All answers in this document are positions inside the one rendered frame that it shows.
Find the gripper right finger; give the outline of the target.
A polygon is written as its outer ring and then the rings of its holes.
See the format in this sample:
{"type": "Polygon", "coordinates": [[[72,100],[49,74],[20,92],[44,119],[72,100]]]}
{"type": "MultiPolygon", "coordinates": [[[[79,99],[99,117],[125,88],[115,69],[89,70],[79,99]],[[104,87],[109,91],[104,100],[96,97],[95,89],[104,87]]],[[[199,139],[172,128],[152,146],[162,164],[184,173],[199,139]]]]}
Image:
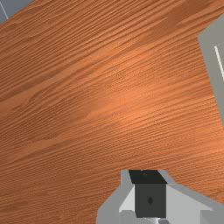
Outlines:
{"type": "Polygon", "coordinates": [[[224,224],[224,205],[178,184],[158,170],[166,184],[166,217],[147,218],[150,224],[224,224]]]}

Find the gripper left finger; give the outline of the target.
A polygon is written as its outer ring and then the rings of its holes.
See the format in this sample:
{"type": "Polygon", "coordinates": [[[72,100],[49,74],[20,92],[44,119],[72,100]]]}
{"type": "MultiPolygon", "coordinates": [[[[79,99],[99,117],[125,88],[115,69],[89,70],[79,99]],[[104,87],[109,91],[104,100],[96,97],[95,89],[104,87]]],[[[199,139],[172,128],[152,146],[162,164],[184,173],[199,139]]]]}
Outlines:
{"type": "Polygon", "coordinates": [[[96,224],[151,224],[135,213],[135,187],[128,170],[121,170],[121,184],[97,211],[96,224]]]}

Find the pale grey cabinet drawer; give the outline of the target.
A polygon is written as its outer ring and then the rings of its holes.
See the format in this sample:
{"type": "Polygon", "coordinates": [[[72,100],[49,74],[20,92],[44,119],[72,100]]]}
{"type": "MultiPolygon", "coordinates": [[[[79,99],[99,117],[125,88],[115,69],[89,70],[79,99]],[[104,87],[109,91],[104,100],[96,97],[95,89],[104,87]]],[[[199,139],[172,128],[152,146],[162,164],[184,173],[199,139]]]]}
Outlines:
{"type": "Polygon", "coordinates": [[[199,34],[198,41],[224,126],[224,14],[199,34]]]}

